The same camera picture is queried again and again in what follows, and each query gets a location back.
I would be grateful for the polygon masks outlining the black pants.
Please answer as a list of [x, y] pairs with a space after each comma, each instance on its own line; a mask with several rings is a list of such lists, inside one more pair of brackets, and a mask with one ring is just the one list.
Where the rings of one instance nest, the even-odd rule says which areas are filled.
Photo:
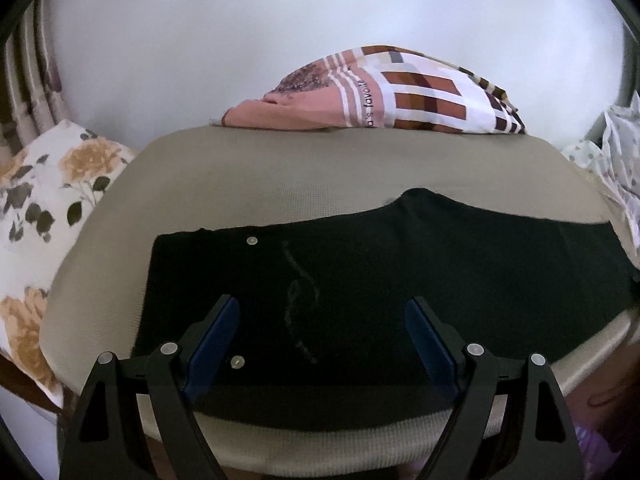
[[495, 356], [557, 361], [638, 301], [639, 273], [609, 223], [499, 214], [414, 188], [361, 214], [160, 235], [132, 352], [178, 340], [226, 295], [238, 317], [194, 408], [337, 431], [448, 408], [411, 342], [409, 300]]

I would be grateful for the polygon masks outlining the beige mattress cover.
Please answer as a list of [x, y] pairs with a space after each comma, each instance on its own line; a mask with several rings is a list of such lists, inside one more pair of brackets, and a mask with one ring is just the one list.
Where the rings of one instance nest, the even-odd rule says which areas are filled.
[[[44, 357], [78, 392], [99, 353], [136, 339], [157, 235], [309, 220], [373, 209], [409, 188], [535, 218], [611, 220], [593, 181], [534, 136], [390, 129], [277, 132], [203, 127], [152, 142], [110, 185], [66, 256], [40, 330]], [[570, 393], [610, 356], [639, 363], [639, 311], [617, 315], [552, 365]], [[431, 453], [450, 412], [366, 430], [266, 429], [196, 414], [224, 466], [282, 477], [378, 469]]]

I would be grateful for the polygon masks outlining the floral white pillow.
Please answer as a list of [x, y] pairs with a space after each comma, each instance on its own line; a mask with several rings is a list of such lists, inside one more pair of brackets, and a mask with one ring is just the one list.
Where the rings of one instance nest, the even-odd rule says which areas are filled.
[[50, 288], [82, 226], [136, 156], [63, 120], [1, 168], [1, 354], [58, 408], [63, 386], [40, 349]]

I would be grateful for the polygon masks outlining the white patterned crumpled cloth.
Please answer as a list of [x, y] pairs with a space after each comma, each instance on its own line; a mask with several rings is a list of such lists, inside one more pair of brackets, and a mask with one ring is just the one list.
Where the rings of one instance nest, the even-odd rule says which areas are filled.
[[561, 154], [600, 188], [622, 224], [631, 257], [639, 261], [639, 92], [628, 106], [612, 105], [603, 117], [599, 142], [580, 140]]

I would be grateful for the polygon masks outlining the beige striped curtain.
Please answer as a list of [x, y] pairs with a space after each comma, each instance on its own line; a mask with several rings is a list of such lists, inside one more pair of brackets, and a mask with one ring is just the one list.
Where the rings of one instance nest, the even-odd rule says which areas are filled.
[[51, 34], [50, 0], [34, 0], [1, 45], [1, 160], [69, 118]]

